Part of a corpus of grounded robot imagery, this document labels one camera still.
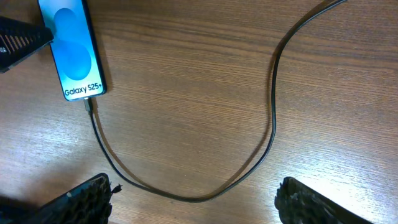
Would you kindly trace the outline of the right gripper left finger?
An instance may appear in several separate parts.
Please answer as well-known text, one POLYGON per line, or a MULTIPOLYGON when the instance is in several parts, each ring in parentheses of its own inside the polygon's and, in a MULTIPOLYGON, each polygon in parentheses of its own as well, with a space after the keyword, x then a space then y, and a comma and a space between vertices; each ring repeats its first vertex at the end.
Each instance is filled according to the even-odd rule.
POLYGON ((1 223, 6 224, 108 224, 111 197, 122 185, 111 187, 100 173, 39 208, 1 202, 1 223))

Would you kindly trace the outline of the blue Galaxy S25+ smartphone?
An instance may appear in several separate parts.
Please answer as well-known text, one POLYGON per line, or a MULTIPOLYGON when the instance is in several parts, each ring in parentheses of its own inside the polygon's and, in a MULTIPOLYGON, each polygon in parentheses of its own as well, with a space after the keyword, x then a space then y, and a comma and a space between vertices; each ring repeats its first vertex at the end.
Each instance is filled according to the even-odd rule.
POLYGON ((45 27, 53 34, 50 48, 67 101, 107 91, 88 3, 85 0, 38 0, 45 27))

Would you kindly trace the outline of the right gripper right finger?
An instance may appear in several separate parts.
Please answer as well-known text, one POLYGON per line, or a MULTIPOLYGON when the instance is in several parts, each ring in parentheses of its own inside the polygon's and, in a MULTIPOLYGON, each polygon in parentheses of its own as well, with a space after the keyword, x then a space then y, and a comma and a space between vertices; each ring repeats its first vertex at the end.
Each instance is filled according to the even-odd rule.
POLYGON ((282 223, 372 224, 293 177, 285 177, 274 199, 282 223))

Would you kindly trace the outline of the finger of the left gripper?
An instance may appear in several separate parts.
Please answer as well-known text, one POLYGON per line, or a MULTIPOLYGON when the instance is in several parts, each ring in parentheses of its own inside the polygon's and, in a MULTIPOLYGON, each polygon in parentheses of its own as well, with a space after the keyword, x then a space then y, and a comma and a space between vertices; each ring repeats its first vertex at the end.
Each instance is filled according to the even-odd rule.
POLYGON ((1 16, 1 73, 6 73, 52 41, 52 31, 47 27, 1 16))

